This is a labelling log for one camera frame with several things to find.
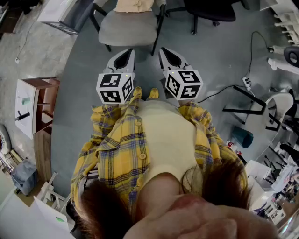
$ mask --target shoe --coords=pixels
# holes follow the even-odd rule
[[[158,91],[157,88],[151,89],[150,94],[149,94],[149,98],[152,98],[152,99],[159,98],[159,91]]]
[[[135,90],[134,90],[134,92],[133,92],[133,96],[134,97],[137,96],[137,95],[140,95],[140,97],[142,96],[142,89],[139,86],[136,87]]]

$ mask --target black cable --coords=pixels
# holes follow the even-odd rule
[[[27,38],[28,38],[29,32],[30,32],[30,30],[31,30],[31,28],[32,28],[32,26],[33,26],[33,24],[36,22],[36,20],[38,19],[39,15],[41,14],[41,11],[42,11],[42,4],[40,4],[40,6],[41,6],[41,7],[40,7],[40,9],[39,9],[38,16],[37,16],[37,18],[34,20],[34,22],[31,24],[31,26],[30,26],[30,28],[29,28],[29,31],[28,31],[28,33],[27,33],[27,35],[26,35],[25,43],[24,43],[24,45],[22,46],[22,49],[19,51],[19,54],[17,55],[16,58],[18,58],[19,55],[20,55],[20,53],[23,51],[23,49],[24,49],[24,47],[25,47],[25,45],[26,45],[26,43],[27,43]]]
[[[262,36],[262,34],[260,34],[258,31],[254,31],[254,32],[251,34],[251,41],[250,41],[250,64],[249,64],[248,70],[247,70],[247,72],[246,72],[246,74],[245,74],[245,75],[248,74],[248,78],[247,78],[247,80],[249,80],[249,78],[250,78],[250,71],[251,71],[251,64],[252,64],[252,42],[253,42],[253,34],[254,34],[254,33],[258,33],[258,34],[262,37],[263,41],[265,42],[266,49],[268,50],[268,45],[267,45],[267,42],[266,42],[265,38],[264,38],[264,37]]]
[[[242,86],[242,85],[237,85],[237,84],[232,84],[232,85],[226,86],[222,90],[218,91],[217,93],[215,93],[213,95],[210,95],[210,96],[204,98],[203,100],[199,101],[198,103],[204,102],[205,100],[209,99],[210,97],[220,94],[221,92],[223,92],[225,89],[227,89],[229,87],[238,86],[238,87],[242,87],[242,88],[248,88],[248,87],[251,87],[251,84],[252,84],[252,82],[250,81],[250,86],[247,86],[247,87]]]
[[[210,95],[210,96],[204,98],[203,100],[199,101],[198,103],[204,102],[205,100],[209,99],[210,97],[215,96],[215,95],[218,95],[219,93],[223,92],[225,89],[227,89],[227,88],[229,88],[229,87],[233,87],[233,86],[238,86],[238,87],[242,87],[242,88],[248,88],[248,87],[251,87],[252,82],[249,81],[249,78],[250,78],[250,71],[251,71],[251,64],[252,64],[252,41],[253,41],[253,35],[254,35],[254,33],[258,33],[258,34],[262,37],[262,39],[263,39],[264,42],[265,42],[266,49],[268,50],[268,45],[267,45],[267,42],[266,42],[265,38],[264,38],[264,37],[262,36],[262,34],[260,34],[258,31],[254,31],[254,32],[251,34],[251,41],[250,41],[250,64],[249,64],[248,70],[247,70],[247,72],[246,72],[246,74],[245,74],[245,75],[248,74],[247,82],[250,83],[250,86],[241,86],[241,85],[237,85],[237,84],[232,84],[232,85],[229,85],[229,86],[224,87],[224,88],[223,88],[222,90],[220,90],[219,92],[217,92],[217,93],[215,93],[215,94],[213,94],[213,95]]]

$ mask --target black chair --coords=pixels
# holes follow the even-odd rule
[[[185,7],[178,7],[166,11],[165,16],[169,17],[171,12],[187,11],[194,15],[194,29],[192,35],[197,34],[198,18],[205,18],[213,21],[216,27],[218,21],[235,21],[235,12],[232,4],[242,2],[243,7],[249,10],[248,3],[245,0],[222,0],[222,1],[199,1],[199,0],[184,0]]]

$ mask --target office chair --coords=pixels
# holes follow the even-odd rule
[[[165,16],[169,17],[171,12],[187,11],[194,15],[194,27],[192,35],[197,34],[198,18],[205,18],[213,21],[216,27],[219,25],[218,21],[235,21],[235,12],[232,4],[235,2],[242,2],[245,9],[249,10],[249,5],[245,0],[224,0],[224,1],[194,1],[184,0],[185,7],[178,7],[166,11]]]
[[[153,12],[124,13],[111,11],[106,13],[101,7],[106,0],[94,0],[90,11],[90,19],[99,33],[99,42],[105,44],[108,51],[112,46],[144,46],[154,44],[151,55],[155,53],[161,31],[166,0],[155,0],[160,8],[160,14]],[[101,25],[94,17],[94,11],[104,16]]]

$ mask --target plaid shirt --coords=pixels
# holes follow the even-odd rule
[[[71,180],[71,199],[78,212],[84,178],[98,164],[99,180],[117,191],[134,217],[143,174],[150,165],[142,120],[136,115],[138,106],[139,98],[135,97],[119,107],[103,105],[93,109],[93,134],[82,148]],[[213,170],[221,159],[239,159],[216,133],[208,111],[193,101],[179,111],[197,128],[195,159],[203,174]],[[241,184],[247,185],[245,174]]]

